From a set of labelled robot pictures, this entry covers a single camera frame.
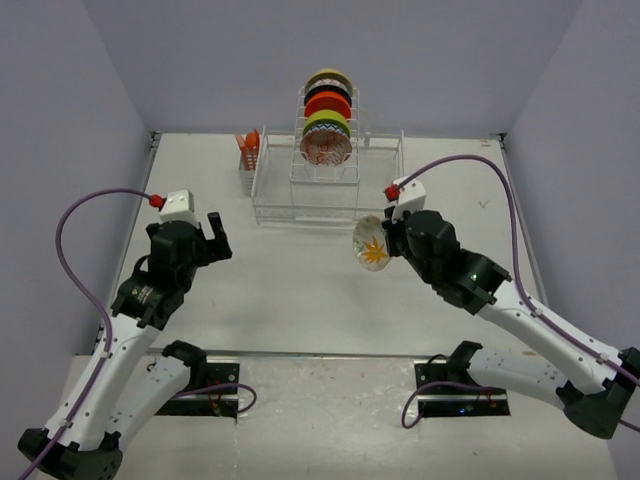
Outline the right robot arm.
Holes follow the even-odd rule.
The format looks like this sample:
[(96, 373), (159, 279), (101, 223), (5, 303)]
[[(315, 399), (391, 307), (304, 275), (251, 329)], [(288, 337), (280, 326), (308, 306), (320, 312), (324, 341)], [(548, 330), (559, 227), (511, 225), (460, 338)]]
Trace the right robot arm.
[(518, 338), (543, 359), (536, 367), (461, 343), (446, 363), (446, 386), (459, 393), (503, 389), (560, 409), (583, 432), (609, 440), (639, 387), (639, 351), (618, 349), (577, 329), (531, 297), (517, 271), (460, 246), (453, 225), (431, 210), (397, 207), (382, 222), (388, 252), (406, 260), (447, 304)]

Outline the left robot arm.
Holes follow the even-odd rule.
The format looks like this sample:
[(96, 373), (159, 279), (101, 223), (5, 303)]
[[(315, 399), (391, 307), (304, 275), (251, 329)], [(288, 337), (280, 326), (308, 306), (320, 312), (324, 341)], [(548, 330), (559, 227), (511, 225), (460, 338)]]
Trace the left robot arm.
[(195, 393), (208, 379), (205, 352), (186, 342), (167, 345), (129, 396), (135, 367), (183, 304), (196, 271), (231, 258), (218, 213), (208, 214), (213, 238), (186, 219), (150, 224), (151, 247), (119, 287), (103, 340), (79, 381), (42, 428), (27, 429), (19, 451), (56, 479), (111, 479), (142, 427), (176, 394)]

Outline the red patterned bowl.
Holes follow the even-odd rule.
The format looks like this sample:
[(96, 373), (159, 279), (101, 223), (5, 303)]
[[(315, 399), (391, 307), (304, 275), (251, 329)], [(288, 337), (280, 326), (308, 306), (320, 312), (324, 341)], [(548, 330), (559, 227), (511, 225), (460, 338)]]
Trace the red patterned bowl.
[(312, 127), (300, 143), (302, 156), (315, 166), (339, 166), (349, 159), (352, 149), (348, 135), (331, 124)]

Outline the yellow rimmed patterned bowl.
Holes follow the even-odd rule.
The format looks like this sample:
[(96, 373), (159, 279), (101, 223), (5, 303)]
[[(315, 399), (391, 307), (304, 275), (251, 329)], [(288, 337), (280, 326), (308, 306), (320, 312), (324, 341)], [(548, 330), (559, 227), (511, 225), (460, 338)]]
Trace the yellow rimmed patterned bowl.
[(308, 92), (312, 89), (312, 87), (324, 80), (331, 80), (334, 82), (340, 83), (344, 89), (350, 94), (353, 94), (353, 84), (348, 76), (346, 76), (343, 72), (333, 68), (325, 68), (318, 70), (315, 72), (306, 82), (304, 91)]

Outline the white bowl orange flower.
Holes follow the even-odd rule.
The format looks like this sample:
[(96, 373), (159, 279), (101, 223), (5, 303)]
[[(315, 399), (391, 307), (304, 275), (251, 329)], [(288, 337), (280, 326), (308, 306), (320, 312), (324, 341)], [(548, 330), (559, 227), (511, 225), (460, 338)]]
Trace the white bowl orange flower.
[(385, 230), (377, 216), (369, 215), (358, 220), (352, 234), (352, 247), (358, 263), (367, 271), (378, 272), (391, 260)]

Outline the lime green bowl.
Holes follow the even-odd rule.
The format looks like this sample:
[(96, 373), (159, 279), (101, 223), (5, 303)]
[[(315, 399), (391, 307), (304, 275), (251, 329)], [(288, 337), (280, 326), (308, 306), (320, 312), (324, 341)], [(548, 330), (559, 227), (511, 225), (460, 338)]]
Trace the lime green bowl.
[(306, 118), (303, 135), (320, 124), (330, 124), (338, 127), (347, 137), (351, 137), (349, 122), (344, 115), (331, 109), (321, 109)]

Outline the blue triangle patterned bowl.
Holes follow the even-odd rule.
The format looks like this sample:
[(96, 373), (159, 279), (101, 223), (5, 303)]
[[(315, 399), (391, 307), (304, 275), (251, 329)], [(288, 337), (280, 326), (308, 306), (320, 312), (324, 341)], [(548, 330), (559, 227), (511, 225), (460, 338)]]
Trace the blue triangle patterned bowl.
[(346, 87), (338, 83), (334, 84), (318, 84), (312, 85), (309, 90), (306, 92), (304, 97), (304, 104), (307, 104), (314, 96), (319, 95), (321, 93), (334, 93), (343, 98), (349, 106), (352, 105), (352, 96)]

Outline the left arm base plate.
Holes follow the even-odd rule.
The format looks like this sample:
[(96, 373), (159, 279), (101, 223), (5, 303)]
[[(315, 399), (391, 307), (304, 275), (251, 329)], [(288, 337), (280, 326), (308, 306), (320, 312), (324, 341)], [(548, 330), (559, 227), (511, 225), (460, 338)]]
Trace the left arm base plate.
[[(188, 384), (183, 391), (202, 390), (221, 384), (236, 383), (239, 380), (239, 363), (208, 359), (203, 373), (199, 373), (197, 379)], [(156, 415), (236, 419), (238, 410), (238, 388), (228, 387), (171, 399), (156, 412)]]

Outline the orange plastic fork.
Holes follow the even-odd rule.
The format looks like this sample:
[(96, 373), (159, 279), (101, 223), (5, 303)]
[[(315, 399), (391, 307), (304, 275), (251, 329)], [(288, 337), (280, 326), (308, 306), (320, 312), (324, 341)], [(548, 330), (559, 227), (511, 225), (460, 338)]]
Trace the orange plastic fork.
[(234, 137), (235, 137), (235, 140), (236, 140), (236, 142), (238, 144), (238, 147), (239, 147), (241, 153), (243, 155), (247, 155), (248, 154), (248, 147), (247, 147), (247, 144), (245, 142), (245, 138), (243, 137), (243, 135), (242, 134), (235, 134)]

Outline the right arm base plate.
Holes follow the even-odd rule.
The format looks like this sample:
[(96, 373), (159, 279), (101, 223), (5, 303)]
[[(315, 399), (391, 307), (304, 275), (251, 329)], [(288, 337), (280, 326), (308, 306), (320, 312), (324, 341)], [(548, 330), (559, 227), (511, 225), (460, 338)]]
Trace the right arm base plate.
[[(475, 385), (466, 373), (458, 374), (446, 365), (445, 356), (414, 363), (416, 387), (433, 382)], [(505, 390), (487, 394), (452, 386), (436, 386), (417, 397), (418, 412), (423, 418), (502, 417), (511, 414)]]

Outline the orange plastic spoon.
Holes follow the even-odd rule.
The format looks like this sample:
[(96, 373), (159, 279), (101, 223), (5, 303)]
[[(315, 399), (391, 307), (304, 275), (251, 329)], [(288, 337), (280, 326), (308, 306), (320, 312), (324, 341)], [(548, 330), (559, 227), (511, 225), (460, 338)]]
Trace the orange plastic spoon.
[(258, 155), (260, 150), (260, 134), (257, 129), (246, 134), (245, 145), (251, 155)]

